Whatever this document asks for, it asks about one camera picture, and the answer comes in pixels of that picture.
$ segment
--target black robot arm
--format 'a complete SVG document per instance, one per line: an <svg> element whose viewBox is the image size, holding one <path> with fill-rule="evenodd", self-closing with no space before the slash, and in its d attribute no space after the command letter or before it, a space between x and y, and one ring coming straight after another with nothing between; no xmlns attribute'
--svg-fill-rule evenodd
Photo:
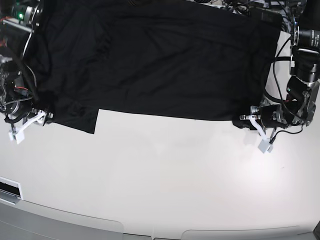
<svg viewBox="0 0 320 240"><path fill-rule="evenodd" d="M260 106L251 106L250 115L240 116L240 123L233 122L240 128L257 129L263 137L259 148L264 153L272 150L272 144L275 141L275 137L266 136L266 129L309 126L313 121L320 87L318 81L320 78L319 13L320 1L308 0L303 13L293 18L291 38L287 40L287 42L291 40L292 45L291 78L286 88L287 98L276 99L267 93L265 98L269 101L263 100ZM278 56L279 54L274 63L280 61ZM276 72L273 71L273 73L280 92Z"/></svg>
<svg viewBox="0 0 320 240"><path fill-rule="evenodd" d="M38 95L36 75L24 61L42 24L44 6L44 0L0 0L0 113L17 143L28 126L53 118Z"/></svg>

